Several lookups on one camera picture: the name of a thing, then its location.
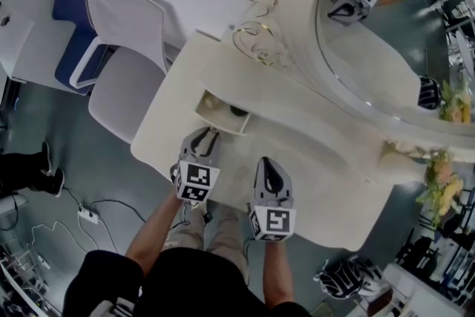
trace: power strip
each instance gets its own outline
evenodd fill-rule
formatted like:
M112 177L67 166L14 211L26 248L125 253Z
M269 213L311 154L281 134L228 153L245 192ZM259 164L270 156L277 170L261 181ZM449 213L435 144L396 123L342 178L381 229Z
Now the power strip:
M88 220L94 224L99 223L99 215L95 212L92 212L89 209L86 209L82 203L79 205L79 211L77 212L81 218Z

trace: khaki pants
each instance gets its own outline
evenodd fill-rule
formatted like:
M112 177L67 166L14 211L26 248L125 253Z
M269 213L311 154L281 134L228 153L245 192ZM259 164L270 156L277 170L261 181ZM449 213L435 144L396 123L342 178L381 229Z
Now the khaki pants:
M204 219L199 209L186 213L188 226L179 225L165 242L163 249L186 247L203 250ZM238 212L229 206L220 206L220 221L207 252L231 261L249 279L249 266L243 250L243 233Z

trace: mirror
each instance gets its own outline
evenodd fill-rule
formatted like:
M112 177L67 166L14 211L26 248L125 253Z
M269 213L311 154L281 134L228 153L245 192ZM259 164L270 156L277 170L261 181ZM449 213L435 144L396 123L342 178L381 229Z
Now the mirror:
M330 70L359 99L453 132L475 122L474 20L474 0L318 0L315 27Z

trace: black shirt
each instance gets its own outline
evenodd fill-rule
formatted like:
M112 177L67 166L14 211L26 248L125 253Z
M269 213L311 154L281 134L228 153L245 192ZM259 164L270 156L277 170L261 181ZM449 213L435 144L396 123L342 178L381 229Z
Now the black shirt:
M230 261L196 249L162 252L147 278L129 258L106 251L85 256L65 295L63 317L89 316L102 301L135 303L134 316L308 316L284 303L267 310Z

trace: yellow flower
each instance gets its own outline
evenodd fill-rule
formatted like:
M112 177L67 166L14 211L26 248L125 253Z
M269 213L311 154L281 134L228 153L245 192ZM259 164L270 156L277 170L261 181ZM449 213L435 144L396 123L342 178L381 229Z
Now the yellow flower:
M436 172L438 183L447 183L452 175L452 162L450 160L436 161L434 171Z
M472 102L470 94L467 92L463 93L460 98L462 99L462 102L464 102L466 105L470 105Z
M439 201L439 215L446 215L451 207L451 201L455 195L459 195L463 189L463 180L453 181L445 187L444 194Z
M460 110L460 108L458 108L457 106L452 106L451 109L449 110L450 112L450 118L449 120L451 122L462 122L463 121L463 113L462 113L462 110Z

